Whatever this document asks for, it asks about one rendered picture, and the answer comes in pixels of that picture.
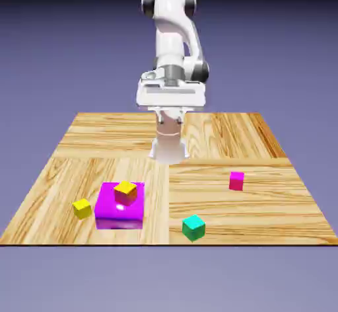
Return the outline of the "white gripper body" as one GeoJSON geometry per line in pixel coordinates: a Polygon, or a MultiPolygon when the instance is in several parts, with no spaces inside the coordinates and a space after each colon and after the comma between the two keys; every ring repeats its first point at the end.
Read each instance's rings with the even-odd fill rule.
{"type": "Polygon", "coordinates": [[[205,106],[205,84],[178,81],[178,86],[166,86],[163,79],[140,80],[136,103],[143,107],[188,107],[205,106]]]}

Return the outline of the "small orange cube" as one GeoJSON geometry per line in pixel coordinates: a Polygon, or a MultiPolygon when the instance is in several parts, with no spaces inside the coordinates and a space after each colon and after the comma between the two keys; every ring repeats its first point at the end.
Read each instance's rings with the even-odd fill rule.
{"type": "Polygon", "coordinates": [[[114,198],[117,204],[130,206],[137,199],[137,185],[122,181],[114,187],[114,198]]]}

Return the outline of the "small pink cube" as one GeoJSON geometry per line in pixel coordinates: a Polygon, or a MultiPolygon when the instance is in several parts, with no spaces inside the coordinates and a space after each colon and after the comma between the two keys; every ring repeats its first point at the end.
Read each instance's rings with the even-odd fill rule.
{"type": "Polygon", "coordinates": [[[243,172],[231,171],[228,187],[229,187],[230,190],[243,191],[244,173],[243,172]]]}

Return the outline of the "small teal cube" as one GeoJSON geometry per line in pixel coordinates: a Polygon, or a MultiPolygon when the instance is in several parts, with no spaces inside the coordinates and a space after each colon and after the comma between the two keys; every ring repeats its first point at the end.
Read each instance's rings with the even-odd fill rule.
{"type": "Polygon", "coordinates": [[[182,220],[182,233],[194,242],[205,235],[205,222],[198,215],[191,215],[182,220]]]}

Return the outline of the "small yellow cube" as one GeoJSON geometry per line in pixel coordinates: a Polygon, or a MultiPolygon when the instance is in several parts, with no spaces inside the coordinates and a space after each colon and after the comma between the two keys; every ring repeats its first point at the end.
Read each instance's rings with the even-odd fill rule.
{"type": "Polygon", "coordinates": [[[79,219],[88,218],[92,213],[92,208],[90,202],[82,198],[72,203],[74,214],[79,219]]]}

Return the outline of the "large magenta box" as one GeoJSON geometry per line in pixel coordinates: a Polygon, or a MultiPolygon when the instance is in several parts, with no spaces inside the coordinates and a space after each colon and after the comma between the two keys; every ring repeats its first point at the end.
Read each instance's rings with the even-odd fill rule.
{"type": "Polygon", "coordinates": [[[114,187],[118,182],[103,182],[94,207],[97,229],[142,229],[145,184],[135,182],[137,197],[130,206],[116,202],[114,187]]]}

